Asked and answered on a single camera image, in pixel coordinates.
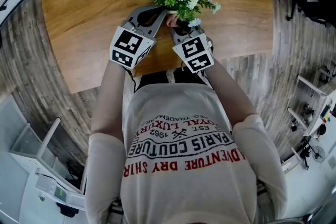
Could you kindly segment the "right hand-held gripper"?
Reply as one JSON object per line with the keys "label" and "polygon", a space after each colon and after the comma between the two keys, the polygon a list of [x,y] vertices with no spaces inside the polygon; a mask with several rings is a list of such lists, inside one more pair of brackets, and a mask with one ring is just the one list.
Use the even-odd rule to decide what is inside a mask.
{"label": "right hand-held gripper", "polygon": [[191,73],[198,73],[214,65],[212,40],[208,39],[200,26],[171,27],[173,50]]}

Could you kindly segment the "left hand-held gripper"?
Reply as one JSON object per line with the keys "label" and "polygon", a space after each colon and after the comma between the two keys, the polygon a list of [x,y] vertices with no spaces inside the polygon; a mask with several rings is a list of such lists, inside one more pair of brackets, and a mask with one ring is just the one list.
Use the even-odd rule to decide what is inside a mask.
{"label": "left hand-held gripper", "polygon": [[110,60],[132,70],[155,45],[155,36],[166,16],[162,6],[148,5],[133,10],[119,26],[110,44]]}

